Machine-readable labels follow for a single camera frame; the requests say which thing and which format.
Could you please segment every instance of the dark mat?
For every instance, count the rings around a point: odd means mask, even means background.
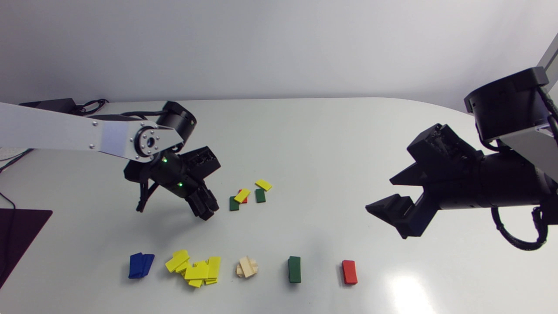
[[[0,208],[0,288],[50,215],[52,211]]]

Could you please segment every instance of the white table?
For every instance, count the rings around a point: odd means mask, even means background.
[[[0,313],[549,313],[558,282],[558,239],[524,252],[495,229],[488,209],[441,211],[421,238],[402,240],[364,206],[394,193],[389,178],[413,160],[407,145],[448,123],[479,148],[474,119],[431,104],[387,98],[180,102],[198,119],[186,150],[208,145],[222,167],[206,179],[221,209],[207,222],[160,188],[144,213],[126,160],[40,150],[0,175],[20,208],[54,214],[0,291]],[[111,103],[99,113],[158,110],[164,102]],[[228,198],[253,194],[240,211]],[[518,237],[534,239],[530,208],[502,210]],[[221,256],[219,283],[189,287],[164,267],[176,250],[192,261]],[[127,278],[131,254],[155,254],[150,274]],[[248,280],[238,259],[257,260]],[[302,257],[302,283],[287,259]],[[353,259],[359,283],[342,284]]]

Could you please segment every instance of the black cable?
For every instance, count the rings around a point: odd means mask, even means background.
[[[9,253],[9,240],[10,240],[10,236],[12,235],[12,226],[13,226],[13,221],[15,220],[16,217],[16,204],[14,202],[12,202],[11,199],[7,198],[4,194],[2,194],[2,192],[0,192],[0,196],[2,196],[2,198],[4,198],[6,201],[10,202],[10,204],[12,204],[13,210],[12,210],[12,216],[9,219],[9,224],[8,224],[8,228],[6,231],[6,244],[4,247],[4,261],[2,262],[2,271],[0,271],[0,277],[4,276],[4,272],[6,271],[6,266],[8,265],[8,253]]]
[[[97,111],[99,111],[99,109],[103,108],[103,106],[107,103],[110,102],[104,98],[101,99],[97,99],[94,101],[89,101],[87,103],[85,103],[84,105],[81,106],[75,106],[75,108],[70,112],[72,115],[77,115],[77,116],[88,116],[88,115],[92,115],[94,113],[96,113]],[[92,104],[98,104],[95,108],[91,109],[91,110],[87,110],[88,106],[91,106]]]
[[[2,173],[4,170],[6,170],[9,166],[15,164],[16,162],[18,162],[20,159],[22,159],[25,155],[29,154],[30,152],[33,151],[33,148],[29,148],[28,150],[22,152],[19,156],[13,158],[12,160],[10,160],[7,164],[5,164],[4,166],[0,167],[0,173]]]
[[[11,156],[11,157],[8,157],[8,158],[4,158],[4,159],[0,159],[0,161],[6,161],[6,160],[10,160],[10,159],[12,159],[12,158],[19,157],[19,156],[20,156],[21,154],[23,154],[23,153],[25,153],[25,152],[23,151],[23,152],[21,152],[21,153],[19,153],[19,154],[16,154],[16,155],[14,155],[14,156]]]
[[[490,209],[492,213],[492,220],[496,224],[496,229],[500,231],[504,239],[506,239],[511,245],[515,246],[516,248],[524,251],[534,251],[539,249],[544,243],[546,243],[546,236],[549,234],[549,226],[542,222],[541,216],[541,208],[535,207],[531,212],[533,216],[533,222],[535,223],[535,229],[538,232],[538,238],[535,242],[526,242],[520,240],[514,236],[512,236],[506,228],[504,228],[504,224],[500,219],[500,213],[498,211],[498,207],[492,207]]]
[[[124,112],[121,113],[121,116],[138,116],[144,120],[147,120],[146,116],[161,116],[166,114],[167,111],[166,110],[161,110],[161,111],[129,111],[129,112]]]

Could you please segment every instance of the red block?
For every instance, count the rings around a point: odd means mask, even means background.
[[[343,277],[345,284],[357,284],[357,269],[354,266],[354,260],[343,261]]]
[[[248,203],[248,197],[246,197],[241,204],[246,204]]]

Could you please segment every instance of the stack of blocks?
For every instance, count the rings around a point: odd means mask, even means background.
[[[259,189],[256,189],[254,191],[256,195],[256,203],[265,203],[266,201],[265,192],[269,191],[272,188],[272,185],[267,183],[263,179],[257,180],[256,185],[260,187]],[[238,190],[238,194],[236,196],[231,196],[229,198],[230,211],[237,211],[240,209],[239,204],[248,203],[248,195],[250,195],[250,190],[240,189]]]
[[[237,276],[249,278],[258,273],[258,264],[247,256],[241,258],[237,265]]]
[[[137,253],[130,255],[130,274],[128,278],[140,279],[147,276],[154,258],[155,255],[153,254]]]
[[[210,257],[207,261],[201,260],[190,264],[188,251],[180,250],[172,253],[172,258],[165,263],[169,272],[181,274],[190,286],[199,288],[205,282],[206,285],[217,283],[221,258]]]

